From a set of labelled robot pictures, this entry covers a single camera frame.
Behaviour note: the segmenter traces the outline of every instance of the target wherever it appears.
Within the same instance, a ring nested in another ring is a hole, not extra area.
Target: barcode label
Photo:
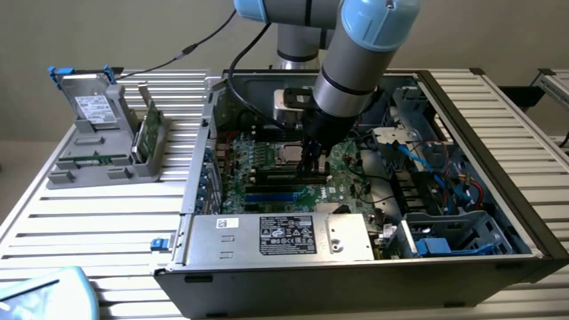
[[[74,97],[74,101],[92,124],[116,122],[113,110],[104,95]]]

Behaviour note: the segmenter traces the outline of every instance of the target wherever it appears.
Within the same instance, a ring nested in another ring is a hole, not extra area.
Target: gray metal panel
[[[479,78],[467,70],[437,70],[434,76],[446,86],[481,86]],[[182,186],[188,175],[188,164],[193,150],[194,125],[204,106],[205,71],[154,71],[126,78],[121,83],[132,89],[128,103],[142,109],[142,99],[137,97],[138,81],[149,80],[156,104],[178,126],[172,127],[172,140],[166,145],[166,155],[161,170],[162,183],[109,186],[69,190],[45,189],[45,172],[50,169],[49,158],[37,178],[33,180],[14,210],[0,227],[0,287],[37,277],[64,265],[82,266],[101,302],[100,314],[106,319],[168,319],[181,320],[173,303],[149,276],[148,263],[165,262],[168,254],[152,255],[149,241],[177,229],[177,212],[181,206]],[[506,121],[513,127],[525,127],[499,100],[491,107],[482,101],[457,102],[459,107],[479,106],[481,109],[499,111],[483,113],[477,109],[469,117],[474,128],[493,127],[483,123]],[[57,147],[61,150],[64,141]],[[491,152],[499,156],[519,156],[523,151],[539,161],[537,156],[550,154],[535,138],[485,138]],[[523,192],[565,190],[566,175],[562,171],[539,173],[539,167],[521,167],[526,173],[515,173],[511,178]],[[550,195],[549,201],[558,200]],[[537,212],[549,228],[569,246],[569,209],[566,203],[538,202]],[[521,284],[497,293],[473,309],[434,309],[425,311],[389,311],[294,317],[294,319],[569,319],[569,267],[545,278],[537,284]]]

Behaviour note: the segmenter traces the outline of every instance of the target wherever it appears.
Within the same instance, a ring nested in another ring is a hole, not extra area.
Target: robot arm
[[[288,9],[272,13],[274,3],[284,2]],[[306,2],[236,0],[236,8],[244,17],[258,21],[300,23],[300,16],[306,21],[306,17],[314,15],[311,10],[298,10],[305,9]],[[323,6],[337,1],[314,3]],[[421,0],[345,0],[334,13],[327,12],[337,16],[335,31],[311,93],[317,106],[305,110],[302,116],[302,172],[311,171],[319,155],[327,156],[331,147],[346,138],[394,53],[407,38],[419,8]],[[289,19],[282,12],[290,12]]]

